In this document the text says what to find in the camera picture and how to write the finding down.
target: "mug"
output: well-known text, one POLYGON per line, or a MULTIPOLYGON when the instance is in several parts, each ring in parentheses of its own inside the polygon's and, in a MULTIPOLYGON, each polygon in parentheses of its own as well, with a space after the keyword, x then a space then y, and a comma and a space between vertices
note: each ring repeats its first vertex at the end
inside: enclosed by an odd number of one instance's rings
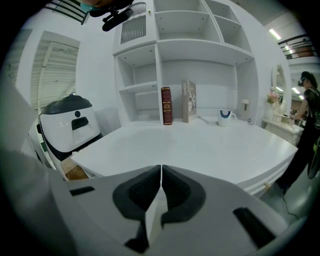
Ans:
POLYGON ((219 126, 221 126, 221 127, 230 126, 231 125, 232 116, 235 117, 234 121, 236 121, 237 120, 237 116, 234 113, 232 113, 232 111, 220 109, 220 114, 219 114, 219 118, 218 118, 219 126))

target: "floor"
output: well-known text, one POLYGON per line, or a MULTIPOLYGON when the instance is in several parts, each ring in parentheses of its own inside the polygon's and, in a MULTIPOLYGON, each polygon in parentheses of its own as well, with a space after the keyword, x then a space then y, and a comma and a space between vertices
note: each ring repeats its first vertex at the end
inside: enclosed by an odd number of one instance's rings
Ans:
MULTIPOLYGON (((309 179, 308 169, 305 168, 284 196, 288 211, 299 218, 309 215, 319 190, 320 174, 318 173, 315 178, 309 179)), ((297 217, 288 214, 282 192, 276 184, 259 199, 278 212, 289 225, 297 220, 297 217)))

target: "white table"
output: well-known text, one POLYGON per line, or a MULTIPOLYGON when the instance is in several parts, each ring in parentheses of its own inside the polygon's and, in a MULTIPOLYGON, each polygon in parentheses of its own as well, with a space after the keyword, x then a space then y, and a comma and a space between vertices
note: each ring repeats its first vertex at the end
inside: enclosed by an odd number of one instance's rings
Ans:
POLYGON ((297 148, 247 122, 233 127, 192 123, 122 127, 71 159, 96 176, 111 176, 152 165, 188 169, 236 184, 256 195, 286 170, 297 148))
POLYGON ((263 122, 266 123, 265 129, 267 131, 279 136, 294 146, 298 144, 300 136, 304 130, 300 126, 286 122, 275 122, 266 119, 263 119, 263 122))

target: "white bookshelf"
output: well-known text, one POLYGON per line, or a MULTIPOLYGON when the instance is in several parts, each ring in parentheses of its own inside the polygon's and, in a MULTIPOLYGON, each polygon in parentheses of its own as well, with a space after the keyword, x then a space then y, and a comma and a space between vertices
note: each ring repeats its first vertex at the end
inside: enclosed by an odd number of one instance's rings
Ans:
POLYGON ((153 28, 146 30, 146 41, 140 38, 122 44, 119 53, 117 35, 121 33, 115 33, 121 125, 163 125, 162 87, 171 89, 174 120, 182 118, 182 80, 197 85, 198 115, 214 116, 219 109, 240 108, 238 101, 245 94, 242 87, 250 77, 239 72, 248 63, 254 71, 254 56, 233 10, 212 0, 147 0, 147 5, 152 6, 147 15, 153 28), (154 35, 155 41, 149 40, 154 35))

